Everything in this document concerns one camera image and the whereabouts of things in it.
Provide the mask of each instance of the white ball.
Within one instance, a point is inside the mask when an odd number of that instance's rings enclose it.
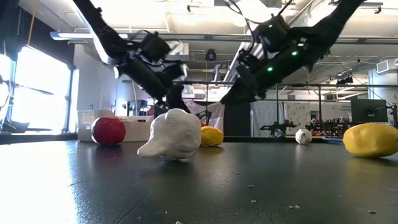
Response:
[[[296,132],[296,141],[301,145],[309,144],[312,141],[312,134],[307,129],[300,129]]]
[[[152,121],[149,141],[138,149],[138,156],[160,156],[170,161],[189,158],[200,146],[200,128],[194,114],[171,109]]]

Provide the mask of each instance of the black table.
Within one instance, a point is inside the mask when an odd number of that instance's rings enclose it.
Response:
[[[0,146],[0,223],[398,221],[398,155],[371,160],[332,144],[225,143],[166,162],[140,159],[142,144]]]

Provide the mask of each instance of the fire alarm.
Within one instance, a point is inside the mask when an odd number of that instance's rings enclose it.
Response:
[[[205,59],[208,62],[214,62],[217,59],[216,52],[213,49],[209,49],[206,53]]]

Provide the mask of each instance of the yellow object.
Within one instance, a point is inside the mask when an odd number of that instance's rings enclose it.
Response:
[[[201,127],[201,144],[204,146],[219,146],[224,141],[224,134],[211,126]]]
[[[391,156],[398,151],[398,129],[385,124],[360,124],[344,133],[343,142],[356,156]]]

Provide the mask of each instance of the ceiling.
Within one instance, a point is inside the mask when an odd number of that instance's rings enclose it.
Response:
[[[246,34],[244,21],[227,7],[214,6],[219,0],[91,0],[96,6],[101,6],[104,20],[118,32],[136,32],[139,29],[157,30],[174,34]],[[388,37],[398,38],[398,1],[385,0],[383,10],[375,14],[375,8],[358,9],[345,30],[344,37]],[[310,0],[296,0],[289,7],[285,16],[296,15]],[[266,8],[260,0],[240,0],[245,15],[255,21],[266,20],[272,12],[278,9]],[[20,5],[26,11],[60,32],[87,32],[84,23],[78,18],[72,8],[72,0],[21,0]],[[318,13],[312,13],[312,21],[321,19],[333,10],[333,6],[320,4]],[[230,64],[236,54],[239,42],[188,42],[190,60],[187,65],[192,70],[213,68],[217,63]],[[205,63],[205,52],[215,49],[217,61]],[[398,45],[335,45],[332,54],[344,62],[346,68],[351,68],[362,62],[372,61],[378,57],[398,57]],[[310,82],[327,81],[344,69],[336,65],[334,58],[326,58],[317,65],[309,75]],[[284,83],[302,82],[307,80],[307,72],[299,70],[284,80]]]

